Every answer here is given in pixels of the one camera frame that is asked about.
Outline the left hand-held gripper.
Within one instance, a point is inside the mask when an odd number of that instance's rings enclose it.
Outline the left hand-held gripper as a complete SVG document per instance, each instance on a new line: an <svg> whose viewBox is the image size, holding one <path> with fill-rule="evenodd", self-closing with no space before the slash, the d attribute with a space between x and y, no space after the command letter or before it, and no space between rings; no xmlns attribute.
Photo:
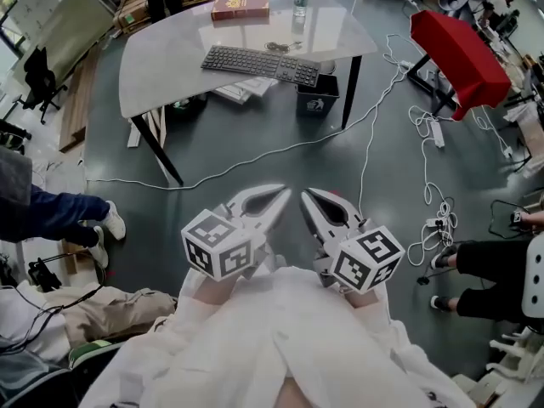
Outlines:
<svg viewBox="0 0 544 408"><path fill-rule="evenodd" d="M268 243L292 195L283 184L240 191L226 205L200 212L182 230L190 265L214 281L234 275L251 279L261 265L270 271L276 256Z"/></svg>

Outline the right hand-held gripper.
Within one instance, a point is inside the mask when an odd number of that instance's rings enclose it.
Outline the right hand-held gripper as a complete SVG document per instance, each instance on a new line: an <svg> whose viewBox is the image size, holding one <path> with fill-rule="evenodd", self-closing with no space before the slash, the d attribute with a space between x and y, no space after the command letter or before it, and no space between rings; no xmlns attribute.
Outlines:
<svg viewBox="0 0 544 408"><path fill-rule="evenodd" d="M300 208L310 233L320 242L313 265L324 287L369 292L389 280L405 249L384 225L363 222L348 200L326 190L307 188ZM346 233L336 237L335 233Z"/></svg>

